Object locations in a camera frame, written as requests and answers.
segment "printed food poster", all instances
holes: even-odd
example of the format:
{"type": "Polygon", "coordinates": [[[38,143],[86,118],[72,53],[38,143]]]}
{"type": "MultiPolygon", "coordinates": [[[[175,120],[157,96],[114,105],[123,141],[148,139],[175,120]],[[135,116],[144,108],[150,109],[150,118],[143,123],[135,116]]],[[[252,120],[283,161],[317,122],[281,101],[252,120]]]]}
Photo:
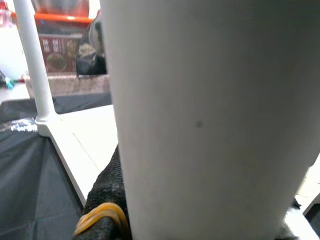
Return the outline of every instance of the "printed food poster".
{"type": "Polygon", "coordinates": [[[40,34],[39,40],[47,73],[75,73],[81,35],[40,34]]]}

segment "dark spot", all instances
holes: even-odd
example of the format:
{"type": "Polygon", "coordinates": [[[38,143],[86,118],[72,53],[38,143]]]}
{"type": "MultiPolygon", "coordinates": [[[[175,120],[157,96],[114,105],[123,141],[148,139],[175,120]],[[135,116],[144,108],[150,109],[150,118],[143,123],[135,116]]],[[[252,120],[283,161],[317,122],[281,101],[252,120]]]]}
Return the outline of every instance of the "dark spot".
{"type": "Polygon", "coordinates": [[[196,128],[199,128],[199,129],[200,129],[200,128],[202,128],[203,125],[204,125],[204,124],[203,124],[202,121],[196,121],[196,122],[195,122],[195,127],[196,127],[196,128]]]}

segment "black fabric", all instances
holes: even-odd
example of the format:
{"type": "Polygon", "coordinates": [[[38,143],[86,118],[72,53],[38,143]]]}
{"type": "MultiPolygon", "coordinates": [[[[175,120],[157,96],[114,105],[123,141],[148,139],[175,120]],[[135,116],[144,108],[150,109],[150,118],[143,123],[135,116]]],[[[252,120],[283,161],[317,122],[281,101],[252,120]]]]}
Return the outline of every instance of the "black fabric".
{"type": "Polygon", "coordinates": [[[50,139],[0,132],[0,240],[71,239],[81,212],[50,139]]]}
{"type": "MultiPolygon", "coordinates": [[[[89,213],[102,203],[119,205],[129,221],[118,147],[116,147],[110,163],[97,177],[92,190],[88,194],[83,214],[89,213]]],[[[73,240],[115,240],[120,238],[113,220],[103,217],[91,228],[75,236],[73,240]]]]}
{"type": "MultiPolygon", "coordinates": [[[[55,111],[65,114],[111,105],[110,93],[53,97],[55,111]]],[[[37,116],[34,99],[4,101],[0,105],[0,123],[37,116]]]]}

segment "white plastic pipe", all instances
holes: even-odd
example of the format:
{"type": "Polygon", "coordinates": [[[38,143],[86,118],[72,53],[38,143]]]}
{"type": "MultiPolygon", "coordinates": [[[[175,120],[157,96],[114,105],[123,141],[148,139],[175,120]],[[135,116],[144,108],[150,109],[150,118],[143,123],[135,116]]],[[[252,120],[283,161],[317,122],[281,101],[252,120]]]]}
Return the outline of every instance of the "white plastic pipe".
{"type": "Polygon", "coordinates": [[[320,146],[318,3],[100,1],[134,240],[273,240],[320,146]]]}
{"type": "Polygon", "coordinates": [[[37,122],[56,116],[45,62],[30,0],[13,0],[20,38],[29,70],[37,110],[37,122]]]}

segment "orange shelf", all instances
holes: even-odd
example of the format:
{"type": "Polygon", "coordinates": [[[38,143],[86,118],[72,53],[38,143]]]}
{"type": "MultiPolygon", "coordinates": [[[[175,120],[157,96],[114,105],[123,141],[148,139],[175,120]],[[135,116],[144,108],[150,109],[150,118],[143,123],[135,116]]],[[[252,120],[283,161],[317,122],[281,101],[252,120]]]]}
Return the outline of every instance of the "orange shelf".
{"type": "MultiPolygon", "coordinates": [[[[11,13],[11,17],[16,19],[17,14],[15,12],[11,13]]],[[[56,21],[56,22],[65,22],[65,23],[83,23],[90,24],[93,19],[83,16],[68,16],[60,14],[47,14],[47,13],[36,13],[34,14],[36,20],[47,20],[47,21],[56,21]]]]}

